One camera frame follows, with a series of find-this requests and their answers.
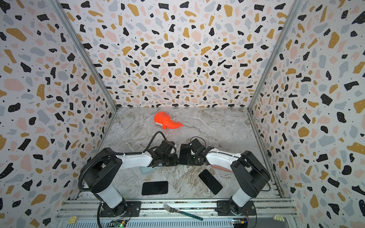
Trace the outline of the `black phone case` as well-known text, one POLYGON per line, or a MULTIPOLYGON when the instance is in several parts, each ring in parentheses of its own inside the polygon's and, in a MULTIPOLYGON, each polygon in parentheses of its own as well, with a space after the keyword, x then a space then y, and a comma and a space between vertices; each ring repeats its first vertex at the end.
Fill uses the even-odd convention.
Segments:
POLYGON ((190 165, 192 152, 188 144, 181 144, 179 154, 180 165, 190 165))

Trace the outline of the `black smartphone front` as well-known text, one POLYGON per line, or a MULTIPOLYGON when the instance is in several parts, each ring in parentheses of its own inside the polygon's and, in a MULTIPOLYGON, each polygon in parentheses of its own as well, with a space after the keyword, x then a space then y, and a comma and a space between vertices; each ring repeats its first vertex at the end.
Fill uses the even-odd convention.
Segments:
POLYGON ((142 186, 142 195, 161 195, 168 193, 168 181, 144 182, 142 186))

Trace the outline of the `light blue phone case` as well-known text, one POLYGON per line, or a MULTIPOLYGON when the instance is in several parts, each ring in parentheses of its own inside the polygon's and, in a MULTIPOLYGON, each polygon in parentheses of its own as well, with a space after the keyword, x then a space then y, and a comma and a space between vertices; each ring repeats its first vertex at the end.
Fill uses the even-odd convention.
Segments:
POLYGON ((142 174, 147 174, 149 172, 152 172, 156 169, 156 167, 140 167, 142 174))

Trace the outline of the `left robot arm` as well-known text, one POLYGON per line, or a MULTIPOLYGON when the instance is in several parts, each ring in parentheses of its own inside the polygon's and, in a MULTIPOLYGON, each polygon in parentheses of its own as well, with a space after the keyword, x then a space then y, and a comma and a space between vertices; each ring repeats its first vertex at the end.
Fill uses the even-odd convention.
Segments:
POLYGON ((101 202, 101 208, 119 217, 127 214, 127 202, 113 185, 120 170, 135 167, 168 167, 178 165, 175 143, 163 140, 159 146, 143 152, 122 153, 107 147, 81 169, 78 189, 91 192, 101 202))

